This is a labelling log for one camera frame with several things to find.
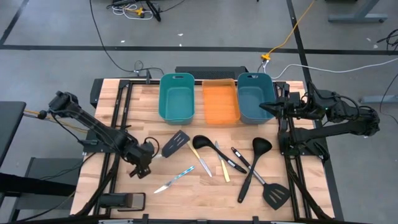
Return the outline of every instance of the gray floor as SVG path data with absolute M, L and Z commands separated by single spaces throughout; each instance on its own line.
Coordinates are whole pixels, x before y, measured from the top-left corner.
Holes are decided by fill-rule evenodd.
M 5 30 L 22 1 L 0 1 L 0 29 Z M 159 1 L 167 7 L 178 0 Z M 301 15 L 311 0 L 294 1 Z M 383 24 L 329 24 L 327 14 L 349 12 L 358 4 L 317 1 L 299 26 L 306 49 L 384 50 L 376 41 L 396 29 L 398 2 L 381 1 L 375 12 L 388 13 Z M 106 45 L 120 46 L 206 46 L 274 47 L 291 31 L 285 1 L 187 0 L 163 14 L 161 23 L 132 21 L 106 10 L 108 0 L 93 0 L 93 9 Z M 100 44 L 90 16 L 88 1 L 30 0 L 6 41 L 7 45 L 95 45 Z M 296 48 L 292 38 L 285 48 Z M 110 52 L 120 66 L 132 69 L 136 60 L 145 66 L 246 66 L 255 71 L 260 53 L 247 52 Z M 384 62 L 393 56 L 309 55 L 314 67 L 346 70 Z M 268 74 L 277 76 L 297 54 L 272 54 Z M 380 95 L 398 72 L 397 63 L 346 74 L 311 71 L 319 88 L 335 90 L 359 99 Z M 90 113 L 88 99 L 94 78 L 126 77 L 102 51 L 0 50 L 0 100 L 27 102 L 30 110 L 46 109 L 57 90 L 70 91 Z M 281 80 L 303 80 L 301 68 L 290 68 Z M 398 94 L 398 83 L 389 94 Z M 398 116 L 397 105 L 385 105 L 384 112 Z M 328 138 L 336 183 L 345 220 L 394 223 L 398 207 L 398 125 L 381 115 L 381 131 L 371 138 L 346 135 Z M 30 157 L 81 157 L 81 146 L 60 127 L 24 118 L 0 171 L 24 175 Z M 0 210 L 0 222 L 7 220 L 12 200 Z M 32 212 L 22 214 L 29 216 Z M 48 217 L 59 217 L 55 212 Z

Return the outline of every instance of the blue plastic bin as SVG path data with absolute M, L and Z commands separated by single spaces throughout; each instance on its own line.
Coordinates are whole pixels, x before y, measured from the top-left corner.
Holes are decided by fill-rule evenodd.
M 195 114 L 195 79 L 189 73 L 166 74 L 160 79 L 159 115 L 168 124 L 190 124 Z
M 259 107 L 260 103 L 275 102 L 271 77 L 264 73 L 242 73 L 238 77 L 238 100 L 241 121 L 264 124 L 274 116 Z

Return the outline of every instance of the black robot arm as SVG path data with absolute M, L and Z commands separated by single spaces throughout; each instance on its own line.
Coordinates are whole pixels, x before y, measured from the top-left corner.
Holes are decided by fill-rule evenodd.
M 348 133 L 372 136 L 380 130 L 380 119 L 374 109 L 367 106 L 358 106 L 352 99 L 335 92 L 318 90 L 312 82 L 308 82 L 307 86 L 306 102 L 299 98 L 298 94 L 292 93 L 290 97 L 278 98 L 275 103 L 261 103 L 260 107 L 276 118 L 283 120 L 287 118 L 316 120 L 323 119 L 326 116 L 327 120 L 332 123 L 347 122 L 311 130 L 295 128 L 290 130 L 293 142 L 300 143 L 310 139 Z M 348 105 L 343 99 L 350 100 L 354 106 Z
M 61 91 L 58 91 L 56 94 L 56 97 L 49 103 L 49 113 L 52 116 L 76 119 L 94 131 L 97 138 L 113 149 L 123 160 L 136 165 L 131 176 L 137 174 L 138 178 L 141 179 L 150 174 L 149 164 L 152 161 L 154 153 L 152 143 L 148 141 L 139 145 L 138 140 L 126 130 L 106 126 L 84 111 L 79 106 L 75 95 L 68 92 L 62 93 Z

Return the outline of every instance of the wooden table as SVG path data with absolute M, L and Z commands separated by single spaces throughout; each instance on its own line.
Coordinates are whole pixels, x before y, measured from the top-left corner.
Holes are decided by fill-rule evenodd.
M 95 117 L 104 124 L 110 125 L 113 107 L 118 90 L 118 79 L 105 79 Z M 302 82 L 288 82 L 291 92 L 304 94 Z M 197 134 L 217 140 L 229 158 L 240 164 L 240 160 L 232 153 L 231 146 L 238 149 L 248 161 L 252 161 L 252 140 L 255 137 L 268 139 L 274 146 L 264 154 L 257 163 L 256 170 L 268 183 L 279 183 L 288 187 L 284 158 L 280 155 L 277 143 L 278 122 L 276 119 L 262 125 L 248 126 L 243 123 L 229 125 L 207 125 L 203 112 L 203 95 L 201 86 L 195 86 L 195 117 L 188 126 L 170 126 L 158 115 L 159 86 L 134 85 L 132 88 L 130 108 L 128 112 L 127 130 L 143 142 L 152 136 L 160 142 L 160 148 L 179 130 L 191 138 Z M 119 112 L 120 123 L 122 110 Z M 309 120 L 295 120 L 296 127 L 311 129 Z M 156 219 L 207 219 L 207 220 L 252 220 L 258 216 L 260 220 L 293 220 L 292 203 L 289 200 L 280 209 L 273 210 L 262 197 L 262 185 L 255 179 L 243 203 L 238 203 L 238 193 L 244 182 L 245 175 L 227 166 L 231 181 L 226 183 L 221 163 L 216 152 L 210 148 L 201 148 L 199 155 L 208 164 L 213 177 L 210 177 L 200 165 L 198 159 L 185 145 L 169 158 L 156 158 L 150 164 L 152 173 L 143 179 L 136 176 L 130 178 L 128 173 L 133 166 L 121 161 L 118 171 L 115 192 L 145 192 L 147 194 L 146 209 L 143 212 L 118 212 L 113 210 L 112 218 L 142 218 L 143 213 Z M 78 212 L 90 199 L 98 186 L 104 154 L 97 153 L 81 169 L 76 188 L 71 214 Z M 178 179 L 169 189 L 154 194 L 154 191 L 173 179 L 188 167 L 194 165 L 188 175 Z M 303 156 L 302 165 L 308 191 L 326 214 L 333 217 L 330 194 L 322 162 L 315 156 Z M 298 195 L 300 215 L 303 217 L 301 194 Z

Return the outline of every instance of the orange bin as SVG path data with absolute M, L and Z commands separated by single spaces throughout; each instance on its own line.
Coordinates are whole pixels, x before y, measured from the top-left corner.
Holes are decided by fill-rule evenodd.
M 235 81 L 229 79 L 203 80 L 205 119 L 208 124 L 233 124 L 241 114 Z

